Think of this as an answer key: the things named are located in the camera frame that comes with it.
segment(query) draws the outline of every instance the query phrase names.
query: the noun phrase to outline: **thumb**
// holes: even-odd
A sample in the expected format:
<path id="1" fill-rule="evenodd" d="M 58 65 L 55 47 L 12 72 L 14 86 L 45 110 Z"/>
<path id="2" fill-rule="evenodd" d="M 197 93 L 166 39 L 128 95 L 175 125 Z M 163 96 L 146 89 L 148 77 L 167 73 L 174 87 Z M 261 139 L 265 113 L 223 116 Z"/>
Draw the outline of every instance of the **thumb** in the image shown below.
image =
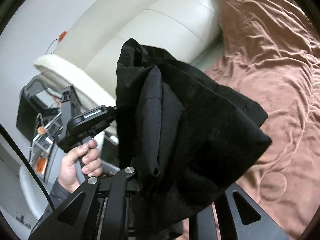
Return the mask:
<path id="1" fill-rule="evenodd" d="M 66 156 L 63 157 L 62 163 L 65 166 L 72 166 L 76 160 L 88 152 L 89 145 L 85 143 L 79 147 L 73 148 Z"/>

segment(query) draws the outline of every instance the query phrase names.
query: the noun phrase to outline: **silver screw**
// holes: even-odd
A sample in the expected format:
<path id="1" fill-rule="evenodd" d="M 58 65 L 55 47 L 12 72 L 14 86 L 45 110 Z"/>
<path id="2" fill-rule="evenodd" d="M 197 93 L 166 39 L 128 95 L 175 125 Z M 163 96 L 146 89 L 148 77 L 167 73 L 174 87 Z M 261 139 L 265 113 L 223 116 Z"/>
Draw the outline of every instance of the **silver screw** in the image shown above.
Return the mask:
<path id="1" fill-rule="evenodd" d="M 88 179 L 89 184 L 95 184 L 95 183 L 97 183 L 97 181 L 98 181 L 98 179 L 96 177 L 90 177 Z"/>
<path id="2" fill-rule="evenodd" d="M 134 173 L 134 167 L 127 167 L 124 170 L 126 173 Z"/>

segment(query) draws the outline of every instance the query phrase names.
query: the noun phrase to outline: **circular imprint on blanket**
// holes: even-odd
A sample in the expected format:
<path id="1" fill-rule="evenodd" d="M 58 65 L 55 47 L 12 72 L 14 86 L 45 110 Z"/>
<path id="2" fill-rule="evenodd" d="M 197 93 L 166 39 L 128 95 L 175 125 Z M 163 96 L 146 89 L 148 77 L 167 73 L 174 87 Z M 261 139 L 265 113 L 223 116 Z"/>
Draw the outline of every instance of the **circular imprint on blanket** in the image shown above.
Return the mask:
<path id="1" fill-rule="evenodd" d="M 271 172 L 260 183 L 261 196 L 267 200 L 277 200 L 287 189 L 287 179 L 280 172 Z"/>

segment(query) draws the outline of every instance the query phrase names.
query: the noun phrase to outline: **triangular cutout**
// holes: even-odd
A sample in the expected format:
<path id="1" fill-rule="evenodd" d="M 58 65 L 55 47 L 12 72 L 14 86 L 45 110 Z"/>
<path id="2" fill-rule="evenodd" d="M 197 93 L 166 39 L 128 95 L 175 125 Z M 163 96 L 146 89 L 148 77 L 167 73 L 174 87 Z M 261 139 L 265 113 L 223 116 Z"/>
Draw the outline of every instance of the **triangular cutout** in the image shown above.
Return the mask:
<path id="1" fill-rule="evenodd" d="M 240 195 L 239 192 L 234 191 L 232 196 L 235 200 L 242 224 L 247 226 L 261 219 L 260 214 L 255 211 L 255 209 Z"/>
<path id="2" fill-rule="evenodd" d="M 85 193 L 81 192 L 58 216 L 58 220 L 73 226 L 80 213 L 83 201 L 85 198 Z"/>

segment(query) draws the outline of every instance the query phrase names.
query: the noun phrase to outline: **orange object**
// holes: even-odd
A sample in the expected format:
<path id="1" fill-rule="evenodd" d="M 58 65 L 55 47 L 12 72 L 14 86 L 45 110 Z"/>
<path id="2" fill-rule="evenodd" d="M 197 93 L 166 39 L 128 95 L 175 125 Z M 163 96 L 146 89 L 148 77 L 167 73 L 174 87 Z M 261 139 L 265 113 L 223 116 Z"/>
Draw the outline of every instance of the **orange object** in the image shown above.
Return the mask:
<path id="1" fill-rule="evenodd" d="M 47 165 L 47 159 L 42 157 L 38 162 L 37 162 L 37 167 L 36 167 L 36 172 L 44 174 L 45 167 Z"/>
<path id="2" fill-rule="evenodd" d="M 61 33 L 61 34 L 59 35 L 58 41 L 59 41 L 59 42 L 62 41 L 63 37 L 64 37 L 66 34 L 67 34 L 67 32 Z"/>
<path id="3" fill-rule="evenodd" d="M 44 135 L 47 131 L 43 126 L 40 126 L 37 130 L 39 135 Z"/>

